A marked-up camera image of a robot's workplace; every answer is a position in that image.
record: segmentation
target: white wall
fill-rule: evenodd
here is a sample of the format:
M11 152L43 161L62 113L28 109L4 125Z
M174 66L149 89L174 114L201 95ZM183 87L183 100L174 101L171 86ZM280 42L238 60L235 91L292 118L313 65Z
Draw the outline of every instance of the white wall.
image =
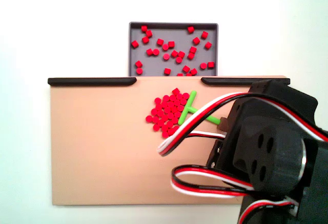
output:
M0 0L0 223L235 223L239 206L51 205L48 77L127 76L128 23L219 23L219 75L283 74L328 128L328 0Z

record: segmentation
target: wooden board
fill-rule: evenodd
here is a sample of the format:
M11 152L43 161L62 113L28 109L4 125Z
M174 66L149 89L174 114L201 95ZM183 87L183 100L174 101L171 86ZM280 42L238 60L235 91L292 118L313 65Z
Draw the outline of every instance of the wooden board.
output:
M182 164L205 165L214 144L213 139L193 137L166 157L157 154L156 148L163 139L145 117L154 106L154 98L163 97L176 87L181 92L197 91L195 108L220 95L249 89L208 86L200 77L139 77L126 87L52 86L53 204L241 203L240 198L200 198L171 188L172 168ZM228 104L213 115L226 117L231 106ZM217 131L208 121L197 129ZM188 180L224 185L208 179Z

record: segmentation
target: red game token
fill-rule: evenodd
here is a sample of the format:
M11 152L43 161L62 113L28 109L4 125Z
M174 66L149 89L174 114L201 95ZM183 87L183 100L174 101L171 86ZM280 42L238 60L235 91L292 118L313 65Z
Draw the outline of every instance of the red game token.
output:
M154 129L154 131L158 131L159 130L159 125L158 124L155 124L154 126L153 126L153 129Z
M187 65L185 65L182 70L183 70L183 72L188 73L190 68Z
M184 109L183 105L179 105L179 106L178 106L178 111L182 112L183 109Z
M178 94L176 95L176 99L178 99L178 100L182 99L182 94L181 94L181 93L178 93Z
M198 37L196 37L196 38L193 39L193 42L194 42L195 45L198 45L200 40L199 40Z
M159 117L162 117L162 116L164 115L164 111L163 111L163 110L158 110L158 111L157 111L157 115L158 115Z
M167 60L169 60L170 55L166 53L166 54L163 55L163 58L164 58L165 61L167 61Z
M208 62L208 63L207 63L207 67L208 67L209 69L213 69L213 68L214 68L214 62Z
M170 113L168 114L168 119L171 120L171 119L173 119L173 118L174 118L174 114L170 112Z
M176 97L175 97L175 95L174 94L172 94L171 96L170 96L170 100L173 102L174 100L176 100Z
M166 132L167 130L168 130L168 126L167 126L167 125L163 125L163 126L162 126L162 131L163 131L163 132Z
M143 38L142 38L142 42L143 42L144 44L147 44L147 43L149 42L148 37L143 37Z
M157 125L159 125L160 127L162 127L164 125L164 121L162 119L161 120L158 120Z
M157 105L159 105L160 102L161 102L161 99L160 99L159 97L157 97L157 98L155 98L154 102L155 102Z
M141 75L142 72L143 72L142 68L137 68L137 74L138 74L138 75Z
M158 120L159 120L158 116L153 117L153 123L158 123Z
M139 46L138 42L135 40L132 43L133 48L137 48Z
M163 97L163 101L164 102L168 102L170 100L170 97L168 96L168 95L165 95L164 97Z
M181 104L182 104L182 105L186 105L186 103L187 103L187 100L185 100L184 98L181 99Z
M153 121L153 117L151 115L146 116L146 122L151 123Z
M169 114L171 112L171 108L170 107L166 107L164 109L164 112L165 112L165 114Z
M174 47L174 41L169 41L168 45L169 45L169 48L173 48Z
M147 35L148 38L150 38L151 36L153 36L153 33L152 33L151 30L147 30L146 35Z
M206 67L207 67L207 64L206 64L206 63L201 63L201 64L200 64L200 68L201 68L201 69L205 69Z
M157 44L158 44L159 46L162 46L163 43L164 43L164 40L162 40L161 38L159 38L159 39L157 40Z
M206 39L207 35L209 35L209 33L203 31L203 33L201 34L201 38Z
M150 112L152 115L157 115L157 110L156 109L152 109L152 111Z
M182 58L178 56L175 61L176 61L177 64L181 64L182 63Z
M196 47L190 47L190 50L189 50L189 52L191 52L191 53L196 53L196 51L197 51L197 48Z
M190 52L190 53L188 54L188 59L189 59L189 60L192 60L192 59L194 58L194 56L195 56L195 54Z
M172 120L173 124L178 124L179 119L177 117L174 117Z
M171 136L171 135L173 135L173 134L174 134L174 130L173 130L172 128L170 128L170 129L168 130L168 135Z
M180 100L176 99L176 100L174 100L173 103L174 103L175 106L179 106L180 105Z
M172 108L174 106L174 103L172 101L168 102L168 107Z
M188 27L188 32L189 33L193 33L195 31L193 26Z
M167 121L168 119L169 119L169 117L168 117L167 115L163 115L163 116L162 116L162 120L163 120L163 122Z
M164 74L170 75L171 74L171 69L165 68L164 69Z
M161 110L163 107L162 107L162 105L161 104L157 104L156 105L156 110Z
M175 112L177 112L178 111L178 108L176 107L176 106L173 106L172 108L171 108L171 112L172 113L175 113Z
M163 138L168 138L169 137L169 134L167 132L162 132L162 137Z
M210 42L207 42L207 43L205 44L205 48L206 48L206 49L209 49L211 46L212 46L212 44L211 44Z
M185 56L185 53L183 51L179 51L178 56L183 58Z
M183 97L184 99L188 99L188 98L189 98L189 93L188 93L188 92L185 92L185 93L182 95L182 97Z
M174 90L172 91L172 93L173 93L174 95L177 95L177 94L180 93L180 90L179 90L178 88L176 88L176 89L174 89Z
M151 56L151 55L153 54L153 50L149 48L149 49L146 51L146 53L147 53L148 56Z
M142 32L145 33L147 31L147 26L146 25L142 25L141 26L141 30L142 30Z
M154 49L154 50L153 50L153 54L154 54L155 56L158 56L158 55L159 55L159 50L158 50L158 49Z
M171 56L172 57L176 57L178 55L178 52L176 51L176 50L173 50L172 52L171 52Z
M168 126L168 128L171 128L171 127L173 127L173 122L168 121L168 122L166 123L166 125Z
M163 49L164 51L167 51L168 48L169 48L169 45L168 45L168 44L163 44L163 45L162 45L162 49Z
M179 112L179 111L175 112L174 113L174 116L177 117L177 118L179 118L181 116L181 112Z

